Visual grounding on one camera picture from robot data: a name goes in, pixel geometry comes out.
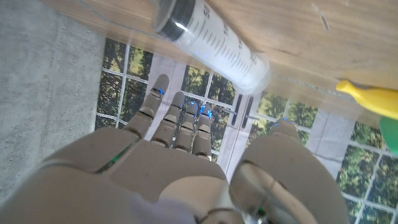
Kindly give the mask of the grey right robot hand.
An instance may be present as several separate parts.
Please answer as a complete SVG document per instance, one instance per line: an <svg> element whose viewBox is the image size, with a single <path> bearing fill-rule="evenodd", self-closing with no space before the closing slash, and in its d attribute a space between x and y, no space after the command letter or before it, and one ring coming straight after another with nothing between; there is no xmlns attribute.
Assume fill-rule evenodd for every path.
<svg viewBox="0 0 398 224"><path fill-rule="evenodd" d="M339 186L287 118L252 142L231 177L211 160L211 108L192 104L181 115L182 92L145 140L168 85L160 75L122 129L48 156L4 202L1 222L349 222Z"/></svg>

